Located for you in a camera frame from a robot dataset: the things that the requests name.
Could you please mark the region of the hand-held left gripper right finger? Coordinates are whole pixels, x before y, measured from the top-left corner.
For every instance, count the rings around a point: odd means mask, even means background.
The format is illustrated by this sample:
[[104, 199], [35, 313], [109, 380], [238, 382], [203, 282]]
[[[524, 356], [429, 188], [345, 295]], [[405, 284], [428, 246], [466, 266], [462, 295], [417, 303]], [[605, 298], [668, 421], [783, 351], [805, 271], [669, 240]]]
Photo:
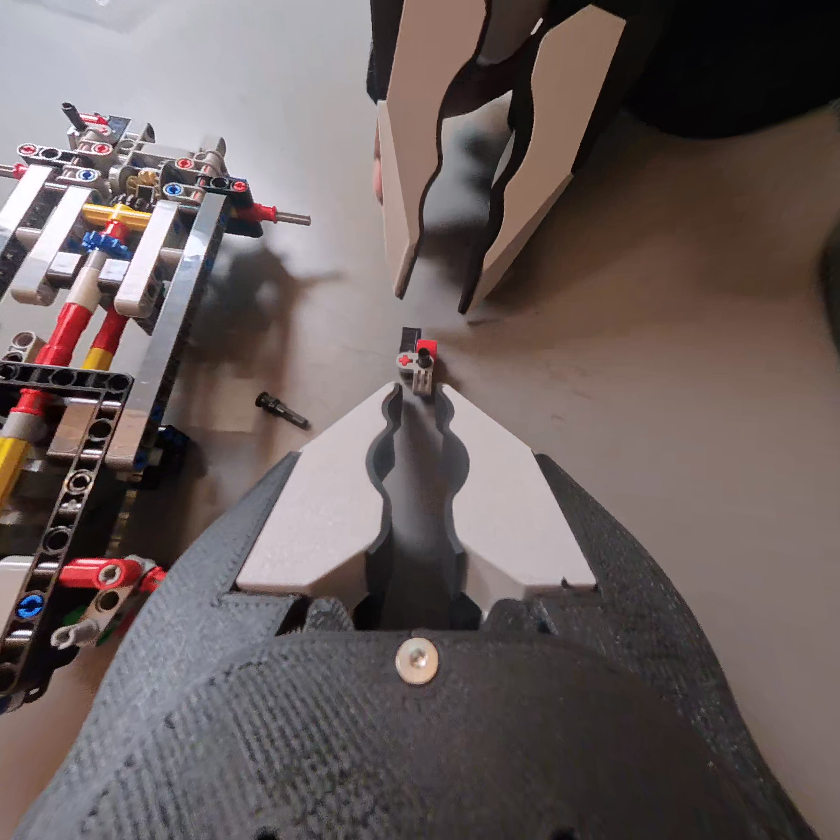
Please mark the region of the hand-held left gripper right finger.
[[595, 574], [532, 449], [447, 384], [437, 386], [436, 426], [458, 595], [486, 617], [503, 601], [594, 592]]

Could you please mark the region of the lego car chassis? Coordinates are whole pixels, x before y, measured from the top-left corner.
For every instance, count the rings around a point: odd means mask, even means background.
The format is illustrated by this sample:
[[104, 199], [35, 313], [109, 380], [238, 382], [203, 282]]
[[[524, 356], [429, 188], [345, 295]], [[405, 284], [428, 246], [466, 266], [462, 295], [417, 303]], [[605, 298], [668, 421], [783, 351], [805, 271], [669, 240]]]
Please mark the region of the lego car chassis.
[[257, 203], [223, 138], [181, 149], [147, 122], [61, 107], [65, 148], [22, 143], [2, 164], [2, 301], [66, 293], [48, 337], [2, 339], [3, 715], [124, 632], [165, 579], [120, 545], [139, 491], [183, 462], [188, 437], [163, 420], [223, 237], [311, 222]]

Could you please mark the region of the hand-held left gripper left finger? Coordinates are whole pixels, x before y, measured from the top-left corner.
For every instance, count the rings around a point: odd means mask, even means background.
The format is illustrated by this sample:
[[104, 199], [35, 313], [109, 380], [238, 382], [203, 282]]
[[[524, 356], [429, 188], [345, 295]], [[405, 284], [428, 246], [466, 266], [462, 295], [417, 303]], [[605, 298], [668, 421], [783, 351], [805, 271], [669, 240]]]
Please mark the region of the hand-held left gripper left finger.
[[389, 382], [306, 444], [236, 579], [249, 594], [332, 597], [351, 613], [391, 576], [403, 388]]

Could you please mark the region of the black lego axle pin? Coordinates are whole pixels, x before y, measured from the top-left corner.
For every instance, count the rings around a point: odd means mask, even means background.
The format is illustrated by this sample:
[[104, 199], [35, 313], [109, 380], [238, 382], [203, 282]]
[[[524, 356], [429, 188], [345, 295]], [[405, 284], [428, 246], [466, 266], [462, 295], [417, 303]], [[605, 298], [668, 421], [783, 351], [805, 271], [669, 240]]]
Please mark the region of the black lego axle pin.
[[255, 406], [273, 417], [283, 419], [299, 429], [307, 430], [310, 428], [309, 420], [306, 417], [290, 409], [287, 404], [272, 394], [267, 392], [258, 394], [255, 399]]

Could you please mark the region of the small red grey lego assembly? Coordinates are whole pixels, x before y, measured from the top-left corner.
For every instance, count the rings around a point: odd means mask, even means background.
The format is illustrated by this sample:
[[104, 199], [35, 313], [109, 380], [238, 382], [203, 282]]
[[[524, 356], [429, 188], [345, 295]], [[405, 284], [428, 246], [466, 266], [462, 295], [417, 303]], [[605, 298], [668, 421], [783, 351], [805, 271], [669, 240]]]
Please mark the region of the small red grey lego assembly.
[[421, 328], [402, 327], [395, 365], [402, 383], [412, 394], [432, 399], [437, 360], [438, 342], [435, 339], [424, 338]]

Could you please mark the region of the person's right forearm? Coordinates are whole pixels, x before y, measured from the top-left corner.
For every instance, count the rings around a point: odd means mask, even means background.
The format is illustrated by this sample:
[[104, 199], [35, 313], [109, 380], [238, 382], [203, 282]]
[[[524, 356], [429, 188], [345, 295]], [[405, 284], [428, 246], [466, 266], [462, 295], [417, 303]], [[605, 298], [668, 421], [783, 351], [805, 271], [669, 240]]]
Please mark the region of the person's right forearm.
[[679, 1], [623, 107], [662, 132], [719, 140], [838, 96], [838, 1]]

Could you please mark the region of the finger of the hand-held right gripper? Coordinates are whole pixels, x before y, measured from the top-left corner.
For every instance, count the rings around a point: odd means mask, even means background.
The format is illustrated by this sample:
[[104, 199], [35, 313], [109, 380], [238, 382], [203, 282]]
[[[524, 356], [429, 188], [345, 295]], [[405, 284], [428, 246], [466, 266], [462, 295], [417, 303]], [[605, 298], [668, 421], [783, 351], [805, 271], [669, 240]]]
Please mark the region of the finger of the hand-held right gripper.
[[442, 109], [458, 74], [477, 55], [487, 29], [483, 1], [405, 1], [386, 17], [392, 53], [377, 105], [381, 140], [385, 256], [403, 299], [424, 232], [424, 205], [442, 165]]
[[548, 12], [526, 42], [511, 94], [511, 139], [491, 185], [460, 313], [500, 283], [570, 182], [626, 25], [612, 12]]

